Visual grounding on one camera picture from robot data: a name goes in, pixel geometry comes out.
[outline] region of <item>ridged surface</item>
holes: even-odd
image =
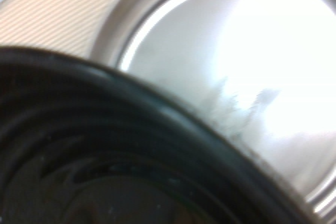
[[[0,46],[29,46],[86,57],[95,31],[114,2],[5,0],[0,3]]]

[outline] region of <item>bright light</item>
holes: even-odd
[[[264,88],[275,135],[336,131],[336,17],[320,0],[243,0],[224,27],[216,70],[249,109]]]

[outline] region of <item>dark curved rim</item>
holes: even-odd
[[[189,139],[207,149],[206,152],[198,151],[195,154],[210,161],[212,168],[219,174],[233,179],[246,197],[255,202],[260,210],[276,219],[276,223],[318,223],[309,210],[299,209],[294,199],[288,198],[252,162],[209,127],[137,80],[84,60],[27,48],[0,49],[0,75],[2,67],[8,65],[33,66],[65,74],[143,108],[150,116],[188,133]],[[5,182],[0,177],[0,189],[5,188]]]

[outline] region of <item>black rubber object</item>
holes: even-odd
[[[0,221],[312,223],[183,109],[89,62],[0,49]]]

